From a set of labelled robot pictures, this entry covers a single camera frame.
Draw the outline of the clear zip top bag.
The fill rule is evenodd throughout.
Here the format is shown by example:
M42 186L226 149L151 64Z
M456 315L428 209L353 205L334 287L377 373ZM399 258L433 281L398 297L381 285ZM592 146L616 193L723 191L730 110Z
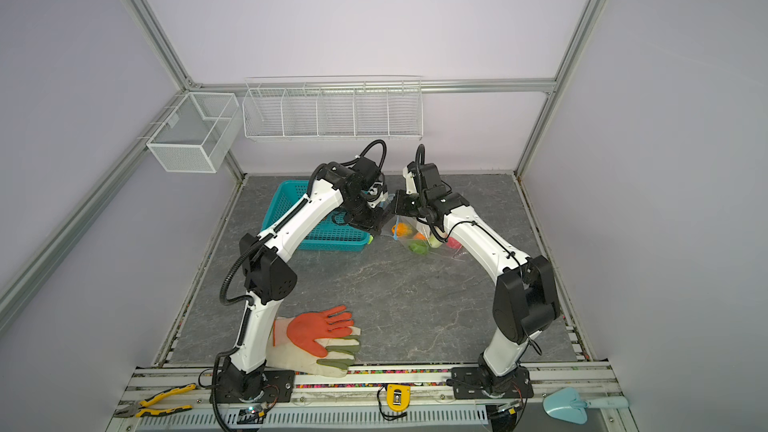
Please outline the clear zip top bag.
M396 243L400 244L404 249L410 251L407 247L407 241L409 238L396 239L392 234L392 227L396 223L400 223L400 222L408 223L411 226L413 226L415 229L415 234L417 232L421 232L427 237L434 236L432 234L431 229L429 228L429 225L427 224L426 219L395 215L394 207L393 207L393 199L395 197L395 193L389 192L388 194L389 194L389 204L386 210L386 217L385 217L387 221L381 233L383 237L394 240ZM440 248L432 250L428 255L419 255L419 256L425 256L425 257L434 256L434 257L441 257L441 258L452 259L452 260L466 260L469 258L469 254L463 246L460 250L456 251L448 248L446 246L446 242L442 242L442 246Z

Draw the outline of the teal plastic basket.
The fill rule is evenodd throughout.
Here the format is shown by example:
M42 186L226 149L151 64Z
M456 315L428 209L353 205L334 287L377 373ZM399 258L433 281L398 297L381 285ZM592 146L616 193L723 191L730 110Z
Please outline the teal plastic basket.
M315 181L309 195L306 180L282 182L262 222L263 232L277 230L297 250L360 252L371 243L369 233L338 225L333 212L341 206L340 191L324 180Z

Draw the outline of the yellow green toy corn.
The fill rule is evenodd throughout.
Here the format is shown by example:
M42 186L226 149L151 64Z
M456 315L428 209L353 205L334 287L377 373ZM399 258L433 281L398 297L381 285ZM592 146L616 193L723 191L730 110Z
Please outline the yellow green toy corn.
M415 229L408 223L400 222L392 227L392 234L396 239L410 238L415 234Z

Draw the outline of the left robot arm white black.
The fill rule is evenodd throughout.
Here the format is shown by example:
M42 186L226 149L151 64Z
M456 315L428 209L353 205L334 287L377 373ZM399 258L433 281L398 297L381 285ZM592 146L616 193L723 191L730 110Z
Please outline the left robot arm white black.
M219 300L244 303L244 314L235 345L215 358L212 400L262 400L266 367L342 377L353 365L360 331L345 307L293 318L279 317L278 310L297 283L289 260L329 214L337 211L343 223L368 233L379 228L379 204L386 198L383 165L365 152L319 165L296 204L258 235L241 239Z

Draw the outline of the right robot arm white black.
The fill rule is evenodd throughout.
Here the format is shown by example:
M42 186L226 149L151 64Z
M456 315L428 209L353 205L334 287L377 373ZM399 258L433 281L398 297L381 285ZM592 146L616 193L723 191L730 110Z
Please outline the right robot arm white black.
M428 242L458 242L494 284L493 337L478 365L459 371L452 383L462 395L510 395L521 401L532 397L522 357L561 316L552 264L542 255L519 250L495 232L465 197L442 180L437 166L426 161L424 145L417 147L403 176L406 189L396 194L394 213L413 219Z

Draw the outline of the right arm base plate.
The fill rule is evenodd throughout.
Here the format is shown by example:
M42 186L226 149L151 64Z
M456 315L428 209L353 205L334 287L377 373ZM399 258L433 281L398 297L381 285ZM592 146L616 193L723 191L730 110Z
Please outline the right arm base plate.
M484 366L454 367L446 384L456 399L530 399L534 396L530 373L524 366L496 376Z

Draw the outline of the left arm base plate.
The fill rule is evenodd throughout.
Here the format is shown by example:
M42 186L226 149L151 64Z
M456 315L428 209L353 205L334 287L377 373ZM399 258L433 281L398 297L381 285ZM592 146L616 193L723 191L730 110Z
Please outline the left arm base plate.
M255 370L245 374L230 368L217 374L212 392L219 404L289 402L296 373L292 370Z

